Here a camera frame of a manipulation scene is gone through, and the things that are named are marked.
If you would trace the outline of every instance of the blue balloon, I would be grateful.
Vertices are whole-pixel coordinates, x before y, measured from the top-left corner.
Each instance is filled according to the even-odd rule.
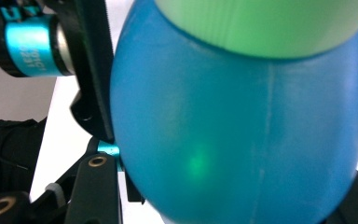
[[[111,109],[126,171],[168,220],[317,223],[355,176],[358,34],[308,58],[256,58],[205,44],[136,1]]]

